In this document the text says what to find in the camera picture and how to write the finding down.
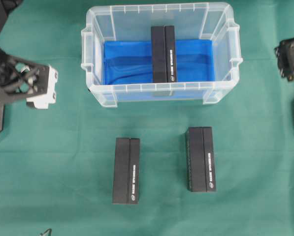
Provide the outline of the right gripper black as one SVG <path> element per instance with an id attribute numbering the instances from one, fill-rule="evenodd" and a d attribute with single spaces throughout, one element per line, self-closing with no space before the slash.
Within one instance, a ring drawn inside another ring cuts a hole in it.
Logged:
<path id="1" fill-rule="evenodd" d="M 294 81 L 294 38 L 284 39 L 274 48 L 280 76 Z"/>

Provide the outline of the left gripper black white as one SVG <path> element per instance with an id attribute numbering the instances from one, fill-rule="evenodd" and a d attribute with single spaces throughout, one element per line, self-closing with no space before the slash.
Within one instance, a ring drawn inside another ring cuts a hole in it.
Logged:
<path id="1" fill-rule="evenodd" d="M 48 109 L 56 103 L 58 72 L 49 65 L 6 54 L 0 49 L 0 106 L 26 100 L 27 106 Z"/>

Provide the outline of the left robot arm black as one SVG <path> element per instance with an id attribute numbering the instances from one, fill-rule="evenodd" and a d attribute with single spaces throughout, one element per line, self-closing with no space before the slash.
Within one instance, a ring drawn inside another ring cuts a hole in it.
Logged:
<path id="1" fill-rule="evenodd" d="M 20 0 L 0 0 L 0 33 L 9 14 Z M 58 72 L 49 65 L 38 64 L 7 54 L 0 48 L 0 132 L 3 130 L 6 104 L 26 100 L 34 109 L 48 109 L 56 102 Z"/>

